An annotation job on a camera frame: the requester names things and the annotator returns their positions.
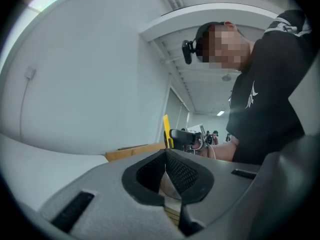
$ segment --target ear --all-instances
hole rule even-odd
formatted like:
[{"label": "ear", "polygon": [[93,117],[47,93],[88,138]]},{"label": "ear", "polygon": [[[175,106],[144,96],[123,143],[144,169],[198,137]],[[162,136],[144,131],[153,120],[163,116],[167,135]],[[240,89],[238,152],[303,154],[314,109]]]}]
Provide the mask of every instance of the ear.
[{"label": "ear", "polygon": [[235,31],[237,30],[236,25],[232,24],[230,21],[225,21],[224,25],[228,28],[230,31]]}]

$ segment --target ceiling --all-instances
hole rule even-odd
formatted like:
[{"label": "ceiling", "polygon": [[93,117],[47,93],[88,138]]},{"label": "ceiling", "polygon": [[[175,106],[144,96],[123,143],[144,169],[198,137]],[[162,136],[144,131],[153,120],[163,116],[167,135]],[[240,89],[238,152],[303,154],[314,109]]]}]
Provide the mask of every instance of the ceiling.
[{"label": "ceiling", "polygon": [[[266,9],[268,7],[270,11],[276,14],[287,9],[297,8],[293,0],[166,0],[166,2],[170,4],[172,11],[206,3],[247,3],[256,7],[261,5],[260,8]],[[226,117],[229,113],[228,100],[239,72],[234,69],[216,68],[213,64],[201,63],[196,57],[192,58],[190,65],[185,63],[181,50],[182,41],[192,41],[196,36],[198,27],[180,29],[158,37],[155,41],[166,50],[167,61],[171,61],[170,64],[178,71],[178,75],[194,106],[195,113],[217,115],[218,112],[225,111],[223,116]],[[253,42],[260,39],[265,30],[247,25],[237,25],[237,27],[248,40]],[[222,80],[222,77],[226,74],[231,77],[230,81]]]}]

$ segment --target white graphic print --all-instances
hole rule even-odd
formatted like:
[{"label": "white graphic print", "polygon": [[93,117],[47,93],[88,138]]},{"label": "white graphic print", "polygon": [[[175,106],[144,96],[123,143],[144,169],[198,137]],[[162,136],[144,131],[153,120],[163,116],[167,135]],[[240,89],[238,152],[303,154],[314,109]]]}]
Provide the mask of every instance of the white graphic print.
[{"label": "white graphic print", "polygon": [[245,109],[246,109],[247,107],[250,108],[251,104],[254,103],[254,96],[256,96],[256,95],[258,94],[257,92],[255,92],[254,84],[255,84],[255,81],[253,81],[252,90],[251,90],[250,96],[249,96],[249,98],[248,98],[248,105],[246,105]]}]

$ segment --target yellow handle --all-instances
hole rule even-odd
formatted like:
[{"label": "yellow handle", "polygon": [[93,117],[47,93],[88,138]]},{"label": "yellow handle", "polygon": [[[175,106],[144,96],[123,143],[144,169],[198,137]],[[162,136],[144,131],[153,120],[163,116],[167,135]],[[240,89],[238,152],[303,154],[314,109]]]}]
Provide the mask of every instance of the yellow handle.
[{"label": "yellow handle", "polygon": [[166,136],[167,147],[169,149],[173,149],[174,148],[174,140],[172,138],[170,138],[170,124],[169,124],[169,117],[167,114],[163,117],[163,124],[164,124],[164,131],[165,131],[165,136]]}]

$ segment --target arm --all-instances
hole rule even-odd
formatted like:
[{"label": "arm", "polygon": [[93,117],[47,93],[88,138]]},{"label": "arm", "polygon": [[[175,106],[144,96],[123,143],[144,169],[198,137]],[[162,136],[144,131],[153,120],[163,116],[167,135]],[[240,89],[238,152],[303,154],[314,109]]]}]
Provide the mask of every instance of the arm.
[{"label": "arm", "polygon": [[[209,147],[209,158],[216,158],[218,160],[225,160],[231,162],[234,158],[234,154],[238,144],[239,140],[236,137],[231,136],[231,140],[227,143],[222,143],[219,145],[210,145],[212,148]],[[208,148],[204,148],[199,153],[199,155],[202,157],[207,157]]]}]

